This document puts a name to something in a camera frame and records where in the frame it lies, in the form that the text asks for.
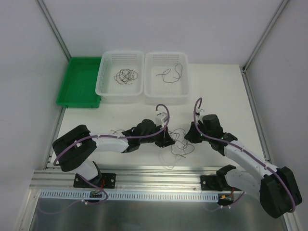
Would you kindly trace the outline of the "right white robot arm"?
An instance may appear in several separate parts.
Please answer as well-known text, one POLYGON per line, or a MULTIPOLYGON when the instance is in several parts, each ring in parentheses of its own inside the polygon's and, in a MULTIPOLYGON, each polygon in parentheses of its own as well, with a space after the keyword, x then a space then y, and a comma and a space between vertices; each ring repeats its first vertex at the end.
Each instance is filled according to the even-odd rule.
POLYGON ((219 152, 238 166, 227 165, 216 172, 208 187, 216 191, 229 187, 239 189, 257 199, 265 212, 278 218, 287 212, 294 212, 302 203, 302 196, 295 176, 288 167, 279 168, 248 150, 237 137, 224 132, 217 115, 204 115, 195 119, 185 139, 197 144, 208 142, 211 148, 219 152))

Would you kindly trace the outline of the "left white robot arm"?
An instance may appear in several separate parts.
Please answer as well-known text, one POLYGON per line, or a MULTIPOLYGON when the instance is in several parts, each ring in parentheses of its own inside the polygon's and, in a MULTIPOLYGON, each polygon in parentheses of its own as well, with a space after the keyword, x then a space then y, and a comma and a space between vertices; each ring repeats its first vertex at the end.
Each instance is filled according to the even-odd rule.
POLYGON ((165 148, 175 142, 166 124, 157 125, 149 119, 118 134, 94 135, 86 125, 79 125, 52 144, 56 155, 53 164, 63 172, 75 173, 76 188, 102 188, 107 180, 89 156, 94 152, 131 153, 145 143, 165 148))

